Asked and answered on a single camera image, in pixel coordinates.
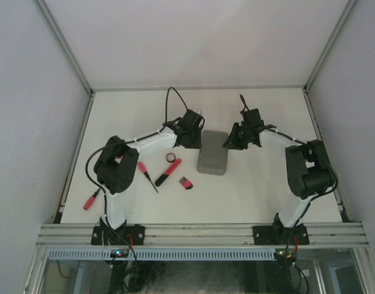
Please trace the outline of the short red black screwdriver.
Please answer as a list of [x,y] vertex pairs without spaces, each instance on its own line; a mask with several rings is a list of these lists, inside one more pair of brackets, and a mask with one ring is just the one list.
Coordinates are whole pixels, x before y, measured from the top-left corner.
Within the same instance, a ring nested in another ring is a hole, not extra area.
[[145,176],[145,178],[151,183],[151,185],[153,186],[154,190],[158,193],[158,190],[156,188],[156,186],[154,185],[154,183],[152,182],[151,178],[150,178],[150,175],[146,169],[146,167],[144,166],[144,164],[142,162],[138,162],[138,168],[139,170],[143,173],[143,175]]

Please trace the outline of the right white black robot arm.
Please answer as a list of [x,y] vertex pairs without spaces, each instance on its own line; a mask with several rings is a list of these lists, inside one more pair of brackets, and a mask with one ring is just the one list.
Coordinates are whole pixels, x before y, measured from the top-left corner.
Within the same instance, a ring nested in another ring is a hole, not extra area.
[[276,213],[271,225],[252,228],[256,245],[309,244],[303,218],[313,201],[334,192],[338,176],[330,164],[324,143],[318,139],[303,142],[265,124],[258,109],[244,107],[243,120],[233,124],[223,146],[244,150],[249,145],[271,150],[285,158],[290,195]]

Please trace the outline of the grey plastic tool case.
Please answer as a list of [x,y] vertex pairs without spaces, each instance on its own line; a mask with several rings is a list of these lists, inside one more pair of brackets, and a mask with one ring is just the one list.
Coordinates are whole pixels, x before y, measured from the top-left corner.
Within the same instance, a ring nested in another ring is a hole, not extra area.
[[197,171],[202,174],[223,176],[227,170],[228,149],[223,147],[228,139],[226,132],[205,130],[197,159]]

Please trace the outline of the red hex key set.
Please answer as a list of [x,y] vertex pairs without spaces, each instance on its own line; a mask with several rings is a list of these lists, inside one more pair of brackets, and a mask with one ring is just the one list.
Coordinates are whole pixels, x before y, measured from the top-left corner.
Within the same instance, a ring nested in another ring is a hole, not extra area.
[[183,186],[185,190],[190,190],[193,188],[193,184],[186,177],[180,178],[178,182]]

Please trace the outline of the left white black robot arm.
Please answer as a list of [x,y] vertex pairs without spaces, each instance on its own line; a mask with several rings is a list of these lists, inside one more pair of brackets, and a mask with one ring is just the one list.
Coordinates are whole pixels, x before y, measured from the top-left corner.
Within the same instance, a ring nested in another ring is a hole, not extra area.
[[104,147],[96,150],[85,165],[87,178],[104,196],[104,212],[100,224],[106,227],[104,238],[113,245],[121,244],[127,219],[124,201],[134,182],[138,162],[163,149],[182,146],[199,149],[205,118],[188,109],[183,117],[163,123],[159,130],[132,140],[110,137]]

